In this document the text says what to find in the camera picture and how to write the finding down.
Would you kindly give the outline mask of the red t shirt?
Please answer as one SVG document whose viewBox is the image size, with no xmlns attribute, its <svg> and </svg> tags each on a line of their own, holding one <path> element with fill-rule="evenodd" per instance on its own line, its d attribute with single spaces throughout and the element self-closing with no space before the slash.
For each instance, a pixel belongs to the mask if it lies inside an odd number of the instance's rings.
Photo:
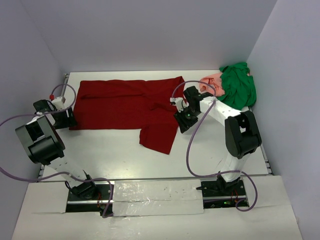
<svg viewBox="0 0 320 240">
<path fill-rule="evenodd" d="M 140 145 L 171 152 L 179 127 L 170 104 L 171 96 L 182 97 L 181 76 L 161 80 L 83 80 L 73 114 L 71 130 L 139 129 Z"/>
</svg>

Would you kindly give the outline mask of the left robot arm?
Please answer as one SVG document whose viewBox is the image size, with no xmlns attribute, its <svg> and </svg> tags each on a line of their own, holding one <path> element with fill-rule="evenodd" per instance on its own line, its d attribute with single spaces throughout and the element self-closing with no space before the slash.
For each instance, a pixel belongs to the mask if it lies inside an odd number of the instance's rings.
<svg viewBox="0 0 320 240">
<path fill-rule="evenodd" d="M 82 200 L 92 200 L 98 195 L 97 185 L 90 181 L 89 174 L 65 157 L 66 147 L 57 133 L 59 129 L 77 125 L 73 110 L 65 110 L 64 103 L 64 97 L 34 102 L 36 113 L 50 113 L 54 124 L 45 115 L 36 116 L 16 128 L 15 133 L 33 163 L 49 166 L 56 172 L 67 172 L 63 177 L 67 188 Z"/>
</svg>

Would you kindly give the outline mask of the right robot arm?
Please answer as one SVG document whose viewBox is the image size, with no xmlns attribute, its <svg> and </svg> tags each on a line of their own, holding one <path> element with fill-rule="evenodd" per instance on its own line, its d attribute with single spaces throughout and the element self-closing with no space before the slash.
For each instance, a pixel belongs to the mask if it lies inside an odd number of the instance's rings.
<svg viewBox="0 0 320 240">
<path fill-rule="evenodd" d="M 228 154 L 221 171 L 214 174 L 217 178 L 214 192 L 229 195 L 240 181 L 247 159 L 262 144 L 254 113 L 232 108 L 210 92 L 200 93 L 195 86 L 184 90 L 183 97 L 172 96 L 169 101 L 177 109 L 174 118 L 180 132 L 185 133 L 191 127 L 195 128 L 187 146 L 187 158 L 190 157 L 196 133 L 206 117 L 212 117 L 224 127 L 224 142 Z"/>
</svg>

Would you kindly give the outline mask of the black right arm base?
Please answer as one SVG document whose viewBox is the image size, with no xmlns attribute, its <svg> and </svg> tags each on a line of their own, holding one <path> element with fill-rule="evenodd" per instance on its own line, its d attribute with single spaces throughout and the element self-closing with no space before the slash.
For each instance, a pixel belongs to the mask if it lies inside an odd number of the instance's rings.
<svg viewBox="0 0 320 240">
<path fill-rule="evenodd" d="M 240 179 L 226 184 L 223 178 L 217 180 L 201 180 L 196 187 L 202 193 L 204 209 L 249 207 L 244 182 Z"/>
</svg>

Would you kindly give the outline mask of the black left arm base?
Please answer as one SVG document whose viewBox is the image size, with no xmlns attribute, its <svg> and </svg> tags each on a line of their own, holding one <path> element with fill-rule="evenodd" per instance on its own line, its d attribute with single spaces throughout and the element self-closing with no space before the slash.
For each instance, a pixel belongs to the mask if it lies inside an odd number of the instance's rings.
<svg viewBox="0 0 320 240">
<path fill-rule="evenodd" d="M 84 182 L 79 186 L 71 187 L 65 181 L 65 186 L 68 189 L 66 213 L 89 213 L 96 212 L 100 216 L 113 216 L 112 198 L 106 212 L 104 210 L 111 196 L 111 188 L 109 184 L 96 184 L 94 182 Z"/>
</svg>

